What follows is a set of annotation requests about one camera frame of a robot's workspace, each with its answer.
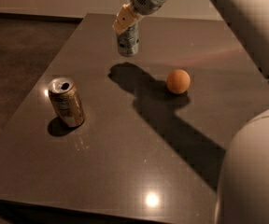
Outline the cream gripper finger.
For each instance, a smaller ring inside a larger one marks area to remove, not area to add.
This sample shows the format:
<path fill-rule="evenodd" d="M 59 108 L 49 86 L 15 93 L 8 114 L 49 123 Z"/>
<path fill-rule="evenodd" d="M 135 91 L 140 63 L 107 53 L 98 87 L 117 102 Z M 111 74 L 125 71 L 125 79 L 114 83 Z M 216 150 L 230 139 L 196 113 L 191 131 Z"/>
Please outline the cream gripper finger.
<path fill-rule="evenodd" d="M 132 3 L 124 4 L 113 23 L 113 30 L 117 35 L 121 35 L 142 18 L 143 16 L 135 9 Z"/>

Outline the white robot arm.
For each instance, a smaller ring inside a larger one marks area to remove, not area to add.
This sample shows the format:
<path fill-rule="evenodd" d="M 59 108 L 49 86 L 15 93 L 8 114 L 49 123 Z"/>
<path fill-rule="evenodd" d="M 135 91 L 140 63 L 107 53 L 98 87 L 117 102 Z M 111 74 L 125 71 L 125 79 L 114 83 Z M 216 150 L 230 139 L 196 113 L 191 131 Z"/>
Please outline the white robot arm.
<path fill-rule="evenodd" d="M 269 0 L 210 0 L 235 34 L 269 87 Z M 216 190 L 215 224 L 269 224 L 269 109 L 257 103 L 262 91 L 238 81 L 222 91 L 203 88 L 200 105 L 214 104 L 208 126 L 220 130 L 230 120 L 252 117 L 227 148 L 176 116 L 175 107 L 189 100 L 140 68 L 117 64 L 110 77 L 135 94 L 144 120 Z"/>

